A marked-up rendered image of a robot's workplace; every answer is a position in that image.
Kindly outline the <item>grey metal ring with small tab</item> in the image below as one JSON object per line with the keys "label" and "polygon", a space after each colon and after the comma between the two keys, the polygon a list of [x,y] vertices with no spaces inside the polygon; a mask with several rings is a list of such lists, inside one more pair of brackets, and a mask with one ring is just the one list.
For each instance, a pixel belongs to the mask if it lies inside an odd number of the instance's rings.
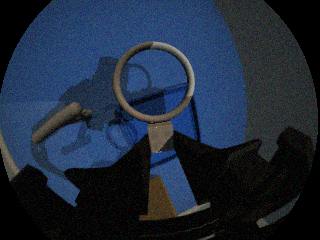
{"label": "grey metal ring with small tab", "polygon": [[[124,65],[127,64],[127,61],[129,61],[131,57],[137,55],[139,52],[148,51],[148,49],[159,49],[159,51],[171,53],[171,55],[175,56],[176,59],[183,64],[185,73],[187,73],[188,87],[187,91],[185,91],[184,99],[181,100],[181,103],[177,105],[176,108],[165,113],[165,115],[143,115],[143,113],[135,111],[135,109],[128,104],[128,101],[124,100],[124,95],[121,93],[120,77],[121,72],[123,72]],[[115,91],[113,92],[113,95],[115,95],[116,101],[119,103],[120,107],[128,113],[128,116],[133,117],[133,119],[143,121],[143,123],[148,123],[149,143],[151,143],[152,153],[173,151],[172,124],[169,123],[168,120],[180,115],[180,113],[188,107],[187,104],[191,101],[193,96],[192,93],[195,91],[195,73],[193,73],[191,64],[189,64],[187,57],[185,57],[179,49],[171,47],[171,44],[157,43],[157,41],[148,41],[148,43],[137,44],[136,47],[129,48],[129,51],[124,52],[124,55],[120,57],[119,63],[117,63],[115,69],[113,69],[112,83],[113,91]]]}

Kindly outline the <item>dark grey t-shaped steel stake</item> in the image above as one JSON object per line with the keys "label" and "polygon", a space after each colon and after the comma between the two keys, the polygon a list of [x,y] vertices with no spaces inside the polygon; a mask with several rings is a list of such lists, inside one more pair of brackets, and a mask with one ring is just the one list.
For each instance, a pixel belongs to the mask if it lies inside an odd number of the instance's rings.
{"label": "dark grey t-shaped steel stake", "polygon": [[49,119],[48,123],[44,123],[43,127],[37,128],[35,135],[32,137],[33,143],[41,144],[40,141],[44,141],[47,139],[49,135],[52,135],[53,132],[60,129],[60,127],[64,127],[64,125],[69,125],[73,123],[77,123],[77,121],[88,119],[88,117],[92,116],[92,109],[84,109],[81,108],[79,103],[68,104],[67,107],[56,113],[55,116]]}

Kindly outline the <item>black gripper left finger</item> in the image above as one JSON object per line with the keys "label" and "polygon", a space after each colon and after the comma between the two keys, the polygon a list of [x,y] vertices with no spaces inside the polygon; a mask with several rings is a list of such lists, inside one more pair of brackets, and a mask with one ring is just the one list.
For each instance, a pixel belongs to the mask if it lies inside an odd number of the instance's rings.
{"label": "black gripper left finger", "polygon": [[119,195],[144,216],[148,215],[151,155],[149,135],[145,135],[115,164],[105,168],[69,168],[64,176],[81,191]]}

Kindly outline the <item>blue square tray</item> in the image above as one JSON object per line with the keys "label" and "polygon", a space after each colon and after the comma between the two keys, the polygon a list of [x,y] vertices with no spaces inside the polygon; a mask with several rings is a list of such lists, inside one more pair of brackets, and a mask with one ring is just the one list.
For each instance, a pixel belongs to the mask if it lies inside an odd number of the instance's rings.
{"label": "blue square tray", "polygon": [[[147,93],[147,95],[135,97],[135,99],[129,100],[128,104],[131,105],[135,111],[143,113],[148,116],[160,116],[165,115],[184,99],[185,91],[187,91],[188,84],[176,85],[176,87],[163,89],[160,92]],[[193,93],[192,93],[193,95]],[[201,141],[201,131],[199,124],[199,116],[197,116],[197,107],[195,103],[195,95],[192,96],[191,101],[187,104],[188,107],[184,109],[180,115],[168,120],[172,124],[172,131],[184,133],[191,139]],[[143,123],[128,116],[128,113],[124,111],[120,105],[115,105],[117,113],[119,113],[119,119],[121,124],[127,132],[129,140],[131,140],[132,147],[135,147],[137,141],[141,137],[148,135],[148,123]],[[177,153],[175,148],[173,151],[152,153],[151,155],[151,168],[159,168],[160,165],[168,163],[177,159]]]}

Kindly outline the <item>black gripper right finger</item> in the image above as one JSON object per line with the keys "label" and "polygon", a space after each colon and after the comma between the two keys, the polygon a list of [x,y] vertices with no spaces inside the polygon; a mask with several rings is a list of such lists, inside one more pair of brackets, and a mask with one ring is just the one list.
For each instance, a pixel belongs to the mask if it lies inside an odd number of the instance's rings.
{"label": "black gripper right finger", "polygon": [[252,139],[248,143],[235,147],[220,148],[205,145],[201,141],[191,139],[181,132],[173,132],[173,148],[177,153],[177,160],[183,165],[189,185],[197,205],[209,203],[208,196],[217,187],[224,173],[233,164],[240,163],[255,153],[259,153],[261,139]]}

